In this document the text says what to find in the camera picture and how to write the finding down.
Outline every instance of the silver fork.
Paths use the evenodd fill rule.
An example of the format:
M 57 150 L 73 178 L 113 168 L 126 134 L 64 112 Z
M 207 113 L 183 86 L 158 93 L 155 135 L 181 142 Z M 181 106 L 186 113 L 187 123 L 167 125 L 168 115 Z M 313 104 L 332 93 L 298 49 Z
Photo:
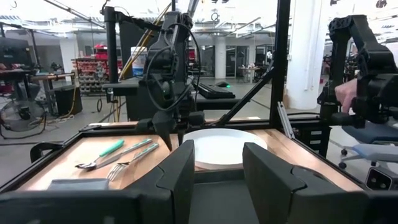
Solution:
M 159 147 L 158 143 L 153 143 L 151 144 L 148 148 L 144 149 L 142 152 L 137 153 L 132 160 L 128 162 L 118 162 L 108 173 L 108 176 L 106 177 L 110 181 L 113 181 L 123 170 L 126 168 L 130 163 L 148 155 L 148 153 L 152 152 L 154 149 L 157 149 Z

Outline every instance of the round white plate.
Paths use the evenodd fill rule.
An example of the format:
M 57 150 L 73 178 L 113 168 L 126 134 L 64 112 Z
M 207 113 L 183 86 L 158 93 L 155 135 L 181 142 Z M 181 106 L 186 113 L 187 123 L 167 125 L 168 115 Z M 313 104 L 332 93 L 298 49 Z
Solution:
M 245 131 L 212 128 L 184 135 L 183 141 L 194 140 L 195 165 L 203 169 L 232 169 L 242 167 L 245 142 L 253 142 L 267 149 L 267 143 Z

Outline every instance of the storage rack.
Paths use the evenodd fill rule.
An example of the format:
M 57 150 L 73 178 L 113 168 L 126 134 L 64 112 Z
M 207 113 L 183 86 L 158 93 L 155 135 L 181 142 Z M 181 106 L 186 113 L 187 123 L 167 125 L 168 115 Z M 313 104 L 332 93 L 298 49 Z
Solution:
M 102 64 L 104 69 L 103 78 L 99 78 L 96 73 L 98 64 Z M 76 58 L 72 59 L 73 68 L 77 70 L 80 93 L 89 95 L 93 93 L 103 93 L 102 84 L 109 82 L 108 59 L 102 58 Z M 122 69 L 122 61 L 118 60 L 118 67 Z

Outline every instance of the person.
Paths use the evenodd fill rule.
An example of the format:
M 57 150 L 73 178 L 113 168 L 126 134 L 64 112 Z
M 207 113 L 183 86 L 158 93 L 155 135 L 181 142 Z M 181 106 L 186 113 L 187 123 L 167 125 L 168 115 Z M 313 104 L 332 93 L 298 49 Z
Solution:
M 356 81 L 354 78 L 346 83 L 336 86 L 336 99 L 341 103 L 341 112 L 348 113 L 351 108 L 351 102 L 356 96 Z

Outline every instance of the computer monitor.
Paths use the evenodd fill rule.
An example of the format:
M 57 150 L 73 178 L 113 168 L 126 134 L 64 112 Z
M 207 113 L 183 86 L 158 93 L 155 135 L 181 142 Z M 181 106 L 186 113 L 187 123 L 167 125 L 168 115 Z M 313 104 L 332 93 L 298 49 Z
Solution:
M 26 40 L 0 37 L 0 63 L 9 67 L 12 64 L 31 66 L 29 44 Z

